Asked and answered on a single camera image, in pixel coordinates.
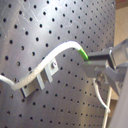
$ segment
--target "wire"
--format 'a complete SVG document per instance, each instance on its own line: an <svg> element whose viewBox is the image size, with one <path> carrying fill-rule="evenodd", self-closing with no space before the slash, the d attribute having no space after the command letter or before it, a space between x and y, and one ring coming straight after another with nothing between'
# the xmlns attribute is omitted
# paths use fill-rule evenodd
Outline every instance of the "wire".
<svg viewBox="0 0 128 128"><path fill-rule="evenodd" d="M96 79L93 78L93 85L94 85L94 89L95 89L95 92L96 92L96 96L99 99L100 103L107 109L108 113L110 113L111 110L109 109L109 107L102 100L101 95L100 95L100 92L99 92L99 89L98 89L98 85L96 84L95 81L96 81Z"/></svg>
<svg viewBox="0 0 128 128"><path fill-rule="evenodd" d="M80 55L82 56L82 58L84 60L88 60L88 56L85 53L84 49L77 43L74 41L68 41L68 42L64 42L62 44L60 44L59 46L57 46L55 49L53 49L46 57L44 60L41 61L41 63L33 70L33 72L31 74L29 74L28 76L25 76L24 78L22 78L20 80L20 82L16 83L16 84L12 84L12 81L9 80L7 78L7 80L5 79L1 79L2 81L8 83L11 88L13 90L17 90L22 88L25 85L28 85L30 82L32 82L36 76L45 68L45 66L53 59L55 58L55 56L57 56L59 53L63 52L66 49L69 48L74 48L76 49Z"/></svg>

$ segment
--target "green cable tip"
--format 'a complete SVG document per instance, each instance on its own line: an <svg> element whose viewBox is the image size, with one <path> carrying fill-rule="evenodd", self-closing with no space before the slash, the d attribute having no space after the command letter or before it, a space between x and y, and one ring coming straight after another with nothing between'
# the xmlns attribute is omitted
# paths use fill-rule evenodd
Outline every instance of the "green cable tip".
<svg viewBox="0 0 128 128"><path fill-rule="evenodd" d="M78 52L84 60L88 60L88 55L86 54L83 48L81 48Z"/></svg>

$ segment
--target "perforated metal panel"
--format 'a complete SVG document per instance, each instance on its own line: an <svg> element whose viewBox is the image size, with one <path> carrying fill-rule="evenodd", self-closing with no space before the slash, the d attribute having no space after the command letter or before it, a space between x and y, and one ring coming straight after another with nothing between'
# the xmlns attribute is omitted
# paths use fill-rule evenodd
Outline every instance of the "perforated metal panel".
<svg viewBox="0 0 128 128"><path fill-rule="evenodd" d="M113 46L114 0L0 0L0 73L17 82L56 46L77 41L85 51ZM60 70L26 99L0 82L1 128L100 128L104 108L74 49L59 54ZM100 88L106 102L108 87Z"/></svg>

